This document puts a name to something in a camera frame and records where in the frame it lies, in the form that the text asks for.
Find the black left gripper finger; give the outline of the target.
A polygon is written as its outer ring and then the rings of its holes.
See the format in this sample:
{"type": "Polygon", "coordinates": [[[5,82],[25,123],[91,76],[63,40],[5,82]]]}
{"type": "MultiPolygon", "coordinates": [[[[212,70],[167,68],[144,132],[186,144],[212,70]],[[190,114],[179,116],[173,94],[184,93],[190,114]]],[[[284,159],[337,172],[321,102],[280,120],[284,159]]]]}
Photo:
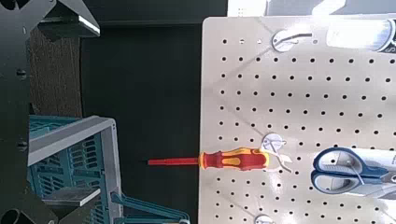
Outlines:
{"type": "Polygon", "coordinates": [[[29,116],[1,120],[1,224],[78,224],[95,207],[98,194],[73,205],[44,203],[27,183],[29,116]]]}
{"type": "Polygon", "coordinates": [[[1,106],[28,101],[25,43],[35,28],[52,41],[98,37],[101,28],[83,0],[1,0],[1,106]]]}

